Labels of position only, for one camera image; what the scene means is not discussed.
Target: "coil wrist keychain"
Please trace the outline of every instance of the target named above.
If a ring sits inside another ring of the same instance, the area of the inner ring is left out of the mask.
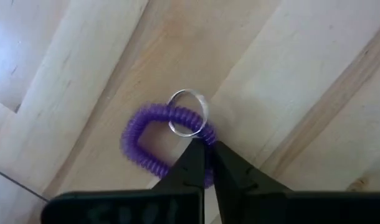
[[[176,98],[185,93],[192,94],[197,98],[200,102],[203,116],[188,108],[175,106]],[[216,141],[216,134],[214,128],[207,122],[208,114],[208,105],[204,96],[192,89],[179,90],[166,104],[150,103],[144,105],[132,116],[121,135],[121,150],[129,160],[162,179],[171,167],[138,143],[147,125],[154,121],[165,122],[178,136],[185,138],[197,136],[210,146]],[[192,133],[181,133],[175,128],[174,124],[184,126],[190,129]],[[212,169],[206,164],[204,186],[208,188],[213,183]]]

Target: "wooden floor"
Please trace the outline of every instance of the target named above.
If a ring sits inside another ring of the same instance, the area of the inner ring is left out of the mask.
[[[0,0],[0,223],[38,223],[62,192],[152,187],[120,134],[182,88],[291,189],[380,190],[380,0]],[[188,139],[153,128],[143,144],[174,162]]]

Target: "silver ring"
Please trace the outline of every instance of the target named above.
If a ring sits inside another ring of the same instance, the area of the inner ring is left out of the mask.
[[[175,98],[178,97],[180,94],[183,94],[183,93],[190,93],[190,94],[192,94],[194,97],[197,98],[198,102],[200,102],[200,105],[201,105],[201,108],[202,108],[202,115],[203,115],[202,116],[202,125],[201,125],[201,127],[196,132],[191,133],[191,134],[184,134],[184,133],[178,131],[175,128],[175,125],[172,123],[172,121],[169,121],[169,127],[171,128],[171,130],[173,131],[173,133],[177,134],[178,136],[188,138],[188,137],[195,136],[196,134],[198,134],[198,133],[200,133],[202,131],[202,129],[207,124],[209,110],[208,110],[207,101],[205,100],[204,96],[201,95],[201,94],[199,94],[196,90],[192,90],[192,89],[184,89],[184,90],[177,91],[169,99],[168,105],[169,106],[174,106],[174,104],[175,104]]]

